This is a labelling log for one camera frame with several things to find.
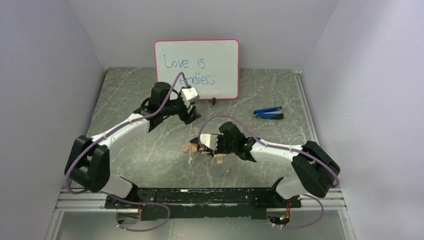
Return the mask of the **aluminium frame rail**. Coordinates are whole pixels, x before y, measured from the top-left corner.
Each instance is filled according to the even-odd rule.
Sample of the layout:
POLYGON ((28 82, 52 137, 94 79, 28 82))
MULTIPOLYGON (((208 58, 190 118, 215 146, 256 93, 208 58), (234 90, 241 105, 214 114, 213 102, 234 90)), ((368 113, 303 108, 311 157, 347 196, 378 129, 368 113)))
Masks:
POLYGON ((71 194, 61 191, 45 239, 54 240, 65 213, 113 213, 122 221, 159 219, 239 218, 276 220, 292 218, 295 211, 317 211, 319 220, 325 213, 338 213, 346 240, 355 239, 347 206, 339 188, 325 198, 294 196, 278 199, 265 187, 251 188, 141 188, 138 203, 123 203, 104 193, 71 194))

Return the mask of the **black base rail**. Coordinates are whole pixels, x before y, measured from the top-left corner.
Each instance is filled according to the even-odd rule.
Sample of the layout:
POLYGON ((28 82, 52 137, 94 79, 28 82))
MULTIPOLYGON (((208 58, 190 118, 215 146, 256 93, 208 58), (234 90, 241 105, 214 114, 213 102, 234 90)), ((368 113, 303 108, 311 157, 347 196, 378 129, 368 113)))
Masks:
POLYGON ((141 221, 165 219, 238 218, 267 220, 269 209, 300 208, 300 197, 284 199, 271 187, 139 188, 141 206, 107 196, 104 207, 140 211, 141 221))

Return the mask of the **red framed whiteboard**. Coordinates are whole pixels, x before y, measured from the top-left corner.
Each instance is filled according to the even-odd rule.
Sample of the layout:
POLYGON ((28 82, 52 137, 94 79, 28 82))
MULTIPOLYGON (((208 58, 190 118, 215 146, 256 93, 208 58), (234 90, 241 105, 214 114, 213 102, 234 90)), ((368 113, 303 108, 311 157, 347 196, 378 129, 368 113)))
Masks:
POLYGON ((202 100, 234 100, 240 93, 240 44, 237 39, 158 40, 154 44, 156 77, 175 88, 187 81, 202 100))

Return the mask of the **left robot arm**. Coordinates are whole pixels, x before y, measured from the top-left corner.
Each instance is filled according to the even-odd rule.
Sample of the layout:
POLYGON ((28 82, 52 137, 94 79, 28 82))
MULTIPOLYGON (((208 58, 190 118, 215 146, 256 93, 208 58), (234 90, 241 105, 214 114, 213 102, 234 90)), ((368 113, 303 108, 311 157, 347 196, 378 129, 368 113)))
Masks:
POLYGON ((137 200, 138 187, 111 173, 111 160, 133 139, 154 130, 165 119, 177 115, 186 125, 201 117, 195 107, 198 91, 182 87, 176 91, 167 82, 156 82, 139 108, 111 129, 73 143, 66 164, 65 182, 73 181, 92 193, 104 192, 127 201, 137 200))

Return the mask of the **beige and black umbrella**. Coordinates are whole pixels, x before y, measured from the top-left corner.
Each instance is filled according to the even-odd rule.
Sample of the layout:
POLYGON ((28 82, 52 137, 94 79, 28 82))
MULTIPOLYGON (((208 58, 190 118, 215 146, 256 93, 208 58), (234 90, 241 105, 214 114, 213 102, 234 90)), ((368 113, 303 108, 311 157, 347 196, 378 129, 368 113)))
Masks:
POLYGON ((216 153, 214 150, 211 150, 206 147, 200 147, 197 143, 189 143, 182 148, 183 153, 199 153, 203 155, 211 156, 217 164, 223 164, 225 162, 225 157, 229 155, 228 153, 216 153))

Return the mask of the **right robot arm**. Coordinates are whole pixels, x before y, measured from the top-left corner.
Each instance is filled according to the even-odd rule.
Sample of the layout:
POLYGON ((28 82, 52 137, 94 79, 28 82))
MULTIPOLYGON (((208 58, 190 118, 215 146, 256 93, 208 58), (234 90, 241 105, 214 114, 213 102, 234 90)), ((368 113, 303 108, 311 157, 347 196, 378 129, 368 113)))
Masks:
POLYGON ((338 164, 312 140, 300 145, 273 143, 259 137, 245 136, 231 121, 223 123, 218 133, 201 133, 196 138, 202 151, 211 156, 234 154, 253 163, 282 166, 289 175, 281 176, 273 185, 280 198, 311 194, 324 198, 338 184, 338 164))

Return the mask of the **blue and black stapler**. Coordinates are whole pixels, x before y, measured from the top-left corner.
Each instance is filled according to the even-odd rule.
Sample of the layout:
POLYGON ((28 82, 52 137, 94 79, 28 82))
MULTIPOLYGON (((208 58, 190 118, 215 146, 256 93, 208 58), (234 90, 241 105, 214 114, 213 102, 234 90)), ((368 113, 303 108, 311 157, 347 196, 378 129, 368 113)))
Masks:
POLYGON ((274 106, 253 111, 253 115, 257 119, 283 120, 282 106, 274 106))

